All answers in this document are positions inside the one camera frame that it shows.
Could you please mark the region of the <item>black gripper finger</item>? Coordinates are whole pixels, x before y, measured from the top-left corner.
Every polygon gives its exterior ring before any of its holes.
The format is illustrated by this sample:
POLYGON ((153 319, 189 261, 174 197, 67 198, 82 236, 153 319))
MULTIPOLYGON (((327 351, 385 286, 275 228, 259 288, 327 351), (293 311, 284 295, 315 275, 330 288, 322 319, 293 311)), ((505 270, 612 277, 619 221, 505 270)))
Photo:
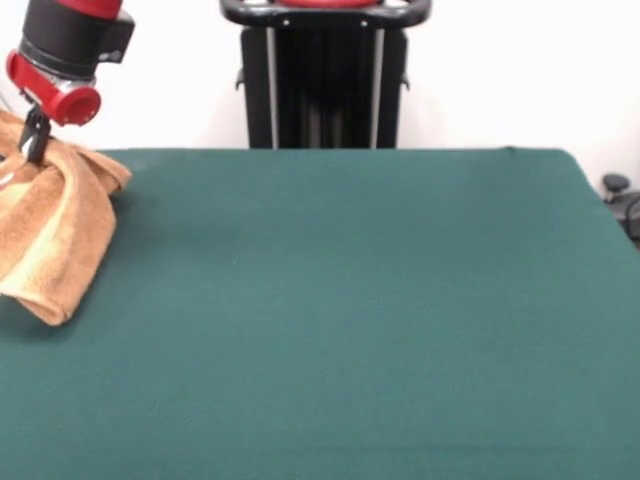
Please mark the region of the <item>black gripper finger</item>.
POLYGON ((32 107, 25 118, 24 127, 19 141, 20 151, 22 153, 28 153, 28 141, 32 132, 32 122, 37 117, 43 117, 42 111, 39 107, 32 107))
POLYGON ((28 160, 32 163, 40 163, 47 143, 50 139, 51 124, 47 117, 37 117, 32 122, 31 136, 28 141, 28 160))

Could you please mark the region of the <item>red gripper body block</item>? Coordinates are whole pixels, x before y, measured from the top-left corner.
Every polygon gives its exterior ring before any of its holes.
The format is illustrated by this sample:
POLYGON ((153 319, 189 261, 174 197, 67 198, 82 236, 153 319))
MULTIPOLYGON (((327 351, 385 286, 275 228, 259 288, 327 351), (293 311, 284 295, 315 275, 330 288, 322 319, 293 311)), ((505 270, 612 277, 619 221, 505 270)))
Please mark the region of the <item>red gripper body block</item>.
POLYGON ((99 112, 102 99, 95 81, 55 77, 32 65, 17 51, 6 60, 9 79, 44 115, 60 126, 83 126, 99 112))

